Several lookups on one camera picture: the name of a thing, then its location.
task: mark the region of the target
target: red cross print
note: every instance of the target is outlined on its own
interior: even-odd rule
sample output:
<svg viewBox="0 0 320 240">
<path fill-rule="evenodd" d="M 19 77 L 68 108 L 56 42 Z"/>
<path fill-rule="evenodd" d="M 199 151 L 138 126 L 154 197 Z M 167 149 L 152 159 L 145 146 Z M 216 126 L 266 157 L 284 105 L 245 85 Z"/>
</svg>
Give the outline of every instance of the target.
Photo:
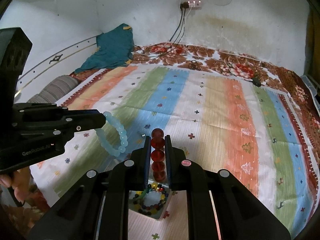
<svg viewBox="0 0 320 240">
<path fill-rule="evenodd" d="M 164 213 L 163 218 L 166 218 L 166 217 L 168 217 L 168 216 L 170 216 L 170 214 L 169 214 L 169 212 L 166 210 L 165 213 Z"/>
</svg>

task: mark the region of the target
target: light blue bead bracelet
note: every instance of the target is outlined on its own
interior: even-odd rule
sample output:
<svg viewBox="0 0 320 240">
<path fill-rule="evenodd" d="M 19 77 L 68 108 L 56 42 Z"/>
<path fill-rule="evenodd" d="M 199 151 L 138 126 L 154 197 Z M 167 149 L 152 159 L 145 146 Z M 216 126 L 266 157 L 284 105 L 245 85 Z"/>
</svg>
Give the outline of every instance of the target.
<svg viewBox="0 0 320 240">
<path fill-rule="evenodd" d="M 99 138 L 101 146 L 105 148 L 110 155 L 118 157 L 120 153 L 125 152 L 125 148 L 128 146 L 127 131 L 124 129 L 124 126 L 120 123 L 120 121 L 113 117 L 110 112 L 104 112 L 103 115 L 105 116 L 106 121 L 117 129 L 121 140 L 121 146 L 119 146 L 117 150 L 114 149 L 112 145 L 107 141 L 104 130 L 102 130 L 101 128 L 95 129 L 97 136 Z"/>
</svg>

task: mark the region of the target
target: gray pillow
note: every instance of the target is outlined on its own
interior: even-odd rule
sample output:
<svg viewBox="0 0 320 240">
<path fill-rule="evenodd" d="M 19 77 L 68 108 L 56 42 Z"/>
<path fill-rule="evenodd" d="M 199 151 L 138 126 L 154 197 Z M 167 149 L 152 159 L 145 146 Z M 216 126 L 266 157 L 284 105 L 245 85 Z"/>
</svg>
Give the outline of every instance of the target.
<svg viewBox="0 0 320 240">
<path fill-rule="evenodd" d="M 57 77 L 42 89 L 39 94 L 30 98 L 27 103 L 55 103 L 78 84 L 79 81 L 73 77 L 67 75 Z"/>
</svg>

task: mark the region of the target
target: multicolored bead bracelet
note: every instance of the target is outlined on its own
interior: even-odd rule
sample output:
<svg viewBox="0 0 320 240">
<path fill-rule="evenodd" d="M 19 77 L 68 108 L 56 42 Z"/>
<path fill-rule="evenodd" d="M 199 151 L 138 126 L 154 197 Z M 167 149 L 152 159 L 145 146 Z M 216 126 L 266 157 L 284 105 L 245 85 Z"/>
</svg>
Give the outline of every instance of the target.
<svg viewBox="0 0 320 240">
<path fill-rule="evenodd" d="M 118 157 L 120 153 L 125 152 L 125 148 L 128 146 L 127 131 L 124 129 L 124 126 L 120 123 L 120 121 L 113 117 L 110 112 L 105 111 L 103 115 L 105 116 L 106 121 L 117 129 L 120 136 L 121 145 L 118 147 L 118 149 L 114 149 L 112 145 L 107 141 L 106 135 L 102 128 L 95 129 L 97 136 L 99 138 L 101 146 L 105 148 L 110 155 Z"/>
<path fill-rule="evenodd" d="M 146 206 L 144 205 L 143 198 L 151 191 L 161 192 L 160 201 L 157 204 Z M 135 209 L 139 213 L 151 216 L 163 208 L 164 204 L 167 202 L 168 196 L 169 194 L 161 184 L 152 183 L 148 184 L 147 189 L 144 191 L 137 191 L 132 200 Z"/>
</svg>

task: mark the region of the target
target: blue stripe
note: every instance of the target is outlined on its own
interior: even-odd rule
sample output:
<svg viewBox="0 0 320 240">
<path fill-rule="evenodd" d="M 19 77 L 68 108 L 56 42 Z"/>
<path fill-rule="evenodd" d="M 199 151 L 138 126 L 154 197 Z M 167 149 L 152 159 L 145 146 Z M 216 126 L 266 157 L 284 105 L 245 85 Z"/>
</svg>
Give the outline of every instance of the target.
<svg viewBox="0 0 320 240">
<path fill-rule="evenodd" d="M 304 159 L 302 157 L 303 152 L 301 150 L 301 145 L 298 141 L 298 138 L 296 137 L 296 132 L 293 129 L 289 115 L 276 93 L 268 91 L 268 95 L 274 103 L 275 109 L 277 111 L 282 129 L 286 136 L 290 156 L 293 163 L 295 188 L 297 194 L 297 210 L 292 228 L 289 230 L 291 232 L 291 236 L 296 237 L 297 234 L 300 233 L 300 231 L 304 228 L 306 224 L 304 220 L 308 220 L 313 201 L 310 190 L 308 188 L 306 168 Z"/>
<path fill-rule="evenodd" d="M 119 161 L 122 162 L 133 150 L 143 148 L 145 139 L 141 136 L 142 134 L 151 136 L 151 131 L 154 128 L 165 129 L 188 76 L 189 72 L 185 70 L 170 69 L 167 72 L 148 102 L 138 111 L 132 125 L 127 128 L 128 146 L 125 153 L 117 158 Z M 98 171 L 105 169 L 109 158 L 113 159 L 114 157 L 109 156 L 101 164 Z"/>
</svg>

